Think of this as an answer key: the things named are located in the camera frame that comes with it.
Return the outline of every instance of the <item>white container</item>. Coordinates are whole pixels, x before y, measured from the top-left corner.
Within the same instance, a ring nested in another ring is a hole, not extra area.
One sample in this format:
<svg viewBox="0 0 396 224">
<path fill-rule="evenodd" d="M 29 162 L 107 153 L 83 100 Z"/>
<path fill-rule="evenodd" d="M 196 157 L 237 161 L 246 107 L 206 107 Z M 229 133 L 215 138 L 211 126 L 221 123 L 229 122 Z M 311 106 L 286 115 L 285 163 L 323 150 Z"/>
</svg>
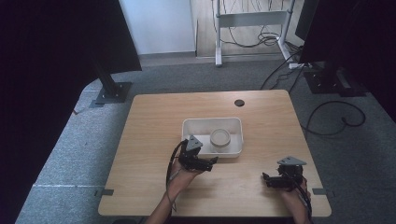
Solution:
<svg viewBox="0 0 396 224">
<path fill-rule="evenodd" d="M 212 145 L 210 136 L 215 130 L 225 130 L 230 135 L 227 146 L 218 148 L 219 145 Z M 243 149 L 242 122 L 239 118 L 211 118 L 211 119 L 186 119 L 182 125 L 181 140 L 188 139 L 194 135 L 203 143 L 198 156 L 200 158 L 235 158 Z"/>
</svg>

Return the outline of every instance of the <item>human arm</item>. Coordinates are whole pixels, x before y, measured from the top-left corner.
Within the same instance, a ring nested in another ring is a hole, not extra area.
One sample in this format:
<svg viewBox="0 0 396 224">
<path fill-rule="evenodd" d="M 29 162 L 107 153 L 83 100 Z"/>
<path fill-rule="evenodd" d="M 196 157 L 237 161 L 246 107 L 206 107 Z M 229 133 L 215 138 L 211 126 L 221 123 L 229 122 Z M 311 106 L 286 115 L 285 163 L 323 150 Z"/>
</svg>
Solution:
<svg viewBox="0 0 396 224">
<path fill-rule="evenodd" d="M 167 190 L 163 194 L 161 201 L 148 217 L 146 224 L 162 224 L 167 219 L 178 194 L 186 189 L 191 181 L 201 174 L 202 171 L 185 170 L 178 160 L 172 165 L 171 177 L 168 182 Z"/>
<path fill-rule="evenodd" d="M 301 189 L 305 191 L 306 196 L 310 200 L 311 193 L 307 190 L 306 179 L 303 180 L 303 183 L 300 185 Z M 282 198 L 283 203 L 286 205 L 286 208 L 289 210 L 291 215 L 293 216 L 295 224 L 310 224 L 311 221 L 308 218 L 308 211 L 302 200 L 300 199 L 300 190 L 298 188 L 292 191 L 286 191 L 280 189 L 279 191 L 280 197 Z"/>
</svg>

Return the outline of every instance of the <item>wooden table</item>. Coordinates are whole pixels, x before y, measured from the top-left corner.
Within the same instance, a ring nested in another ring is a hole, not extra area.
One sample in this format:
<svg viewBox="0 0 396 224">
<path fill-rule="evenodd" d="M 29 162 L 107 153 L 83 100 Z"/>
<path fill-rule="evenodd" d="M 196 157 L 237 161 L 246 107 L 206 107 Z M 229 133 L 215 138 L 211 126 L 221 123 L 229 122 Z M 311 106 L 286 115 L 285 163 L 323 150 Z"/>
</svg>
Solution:
<svg viewBox="0 0 396 224">
<path fill-rule="evenodd" d="M 235 100 L 244 106 L 238 107 Z M 137 95 L 126 120 L 103 195 L 103 216 L 149 216 L 165 192 L 168 161 L 185 119 L 237 117 L 244 146 L 238 158 L 219 159 L 177 198 L 178 217 L 289 217 L 262 172 L 278 176 L 277 161 L 306 161 L 308 189 L 322 184 L 286 91 L 223 91 Z M 312 195 L 313 217 L 331 214 L 327 196 Z"/>
</svg>

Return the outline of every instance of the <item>gray carpet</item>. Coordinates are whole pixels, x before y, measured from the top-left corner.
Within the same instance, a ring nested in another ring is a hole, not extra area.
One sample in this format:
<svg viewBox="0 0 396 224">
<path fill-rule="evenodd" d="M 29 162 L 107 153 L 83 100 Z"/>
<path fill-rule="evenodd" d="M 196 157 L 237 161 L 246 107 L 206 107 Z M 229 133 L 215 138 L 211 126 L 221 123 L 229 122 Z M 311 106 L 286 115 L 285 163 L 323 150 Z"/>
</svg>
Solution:
<svg viewBox="0 0 396 224">
<path fill-rule="evenodd" d="M 56 147 L 21 210 L 17 223 L 109 224 L 121 217 L 101 217 L 97 208 L 113 162 L 123 125 L 134 96 L 146 93 L 259 90 L 282 61 L 233 62 L 143 67 L 142 72 L 115 74 L 132 81 L 127 102 L 89 108 L 102 88 L 99 80 L 87 86 Z M 275 84 L 277 75 L 265 89 Z M 289 90 L 298 72 L 276 89 Z M 323 186 L 329 192 L 332 215 L 315 223 L 394 223 L 396 213 L 396 125 L 375 98 L 314 95 L 301 76 L 290 93 L 299 121 L 306 125 L 312 111 L 328 101 L 358 106 L 366 116 L 360 127 L 346 127 L 333 136 L 307 135 L 307 143 Z M 361 114 L 349 105 L 329 104 L 313 116 L 309 128 L 332 133 L 342 128 L 341 117 L 359 123 Z M 137 221 L 141 217 L 129 217 Z"/>
</svg>

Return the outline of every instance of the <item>white wall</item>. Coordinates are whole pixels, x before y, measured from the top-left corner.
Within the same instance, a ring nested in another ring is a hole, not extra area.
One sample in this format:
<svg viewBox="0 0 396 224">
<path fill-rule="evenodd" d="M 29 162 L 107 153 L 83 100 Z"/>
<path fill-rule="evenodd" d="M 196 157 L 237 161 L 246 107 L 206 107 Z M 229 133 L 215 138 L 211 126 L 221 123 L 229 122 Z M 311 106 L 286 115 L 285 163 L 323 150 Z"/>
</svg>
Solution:
<svg viewBox="0 0 396 224">
<path fill-rule="evenodd" d="M 195 51 L 190 0 L 120 0 L 137 54 Z"/>
</svg>

